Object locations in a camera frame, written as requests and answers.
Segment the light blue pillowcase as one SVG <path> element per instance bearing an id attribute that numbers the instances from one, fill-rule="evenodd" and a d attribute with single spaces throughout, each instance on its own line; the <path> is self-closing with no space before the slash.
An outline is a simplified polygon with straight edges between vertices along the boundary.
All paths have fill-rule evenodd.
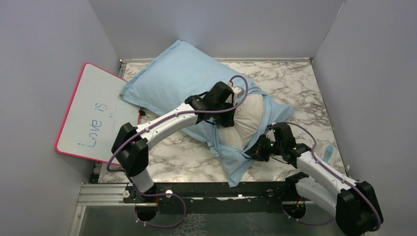
<path id="1" fill-rule="evenodd" d="M 293 106 L 277 103 L 253 80 L 184 41 L 176 41 L 151 61 L 124 86 L 120 96 L 128 103 L 162 116 L 177 108 L 187 97 L 208 91 L 220 81 L 232 81 L 235 86 L 248 88 L 248 95 L 263 96 L 264 116 L 258 132 L 243 150 L 220 144 L 219 126 L 206 122 L 185 128 L 184 132 L 208 145 L 220 160 L 229 186 L 236 187 L 253 163 L 245 152 L 266 133 L 268 125 L 287 120 L 294 112 Z"/>

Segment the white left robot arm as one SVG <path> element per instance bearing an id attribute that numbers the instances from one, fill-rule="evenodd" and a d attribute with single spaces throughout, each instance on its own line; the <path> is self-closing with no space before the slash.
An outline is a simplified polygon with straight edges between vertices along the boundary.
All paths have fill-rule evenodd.
<path id="1" fill-rule="evenodd" d="M 214 119 L 231 125 L 234 111 L 247 96 L 247 89 L 232 82 L 216 83 L 210 91 L 191 95 L 177 108 L 150 122 L 133 126 L 124 124 L 111 148 L 125 175 L 137 187 L 136 196 L 143 202 L 154 197 L 154 181 L 147 167 L 149 151 L 159 142 L 181 129 Z"/>

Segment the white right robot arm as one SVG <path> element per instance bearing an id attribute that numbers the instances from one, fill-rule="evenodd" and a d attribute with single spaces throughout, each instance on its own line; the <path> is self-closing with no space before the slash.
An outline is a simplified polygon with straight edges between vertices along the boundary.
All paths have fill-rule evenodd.
<path id="1" fill-rule="evenodd" d="M 379 230 L 384 219 L 373 186 L 341 174 L 319 158 L 314 149 L 298 143 L 291 122 L 274 123 L 245 154 L 267 162 L 281 156 L 299 172 L 285 179 L 284 195 L 290 200 L 308 199 L 328 212 L 347 236 Z"/>

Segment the white pillow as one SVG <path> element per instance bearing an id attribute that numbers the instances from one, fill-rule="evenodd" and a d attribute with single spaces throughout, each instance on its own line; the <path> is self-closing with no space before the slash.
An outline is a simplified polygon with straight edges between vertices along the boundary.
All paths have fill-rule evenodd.
<path id="1" fill-rule="evenodd" d="M 236 149 L 245 149 L 258 132 L 264 116 L 264 102 L 261 94 L 249 94 L 235 109 L 234 125 L 218 128 L 219 143 Z"/>

